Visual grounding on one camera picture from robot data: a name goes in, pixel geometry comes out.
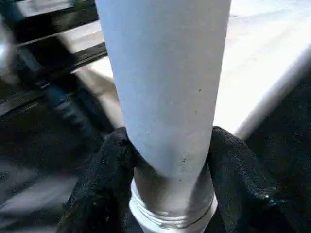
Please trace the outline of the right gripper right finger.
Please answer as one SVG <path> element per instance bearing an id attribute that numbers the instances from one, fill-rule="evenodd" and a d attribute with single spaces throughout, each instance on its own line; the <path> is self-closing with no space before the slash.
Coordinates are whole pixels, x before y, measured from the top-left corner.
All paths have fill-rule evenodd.
<path id="1" fill-rule="evenodd" d="M 311 172 L 303 160 L 274 178 L 243 140 L 214 127 L 207 162 L 227 232 L 310 232 Z"/>

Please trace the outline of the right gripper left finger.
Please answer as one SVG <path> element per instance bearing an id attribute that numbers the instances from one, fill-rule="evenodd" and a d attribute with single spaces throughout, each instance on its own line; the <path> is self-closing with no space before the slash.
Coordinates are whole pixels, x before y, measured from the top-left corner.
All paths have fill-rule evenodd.
<path id="1" fill-rule="evenodd" d="M 135 227 L 128 207 L 135 166 L 126 129 L 118 128 L 106 137 L 78 179 L 57 232 L 127 233 Z"/>

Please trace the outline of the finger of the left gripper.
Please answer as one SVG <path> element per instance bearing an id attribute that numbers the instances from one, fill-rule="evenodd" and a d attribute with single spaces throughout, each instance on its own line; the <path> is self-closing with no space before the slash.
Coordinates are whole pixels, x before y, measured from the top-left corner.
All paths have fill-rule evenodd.
<path id="1" fill-rule="evenodd" d="M 83 128 L 83 116 L 71 96 L 56 85 L 47 87 L 47 102 L 61 118 L 76 128 Z"/>

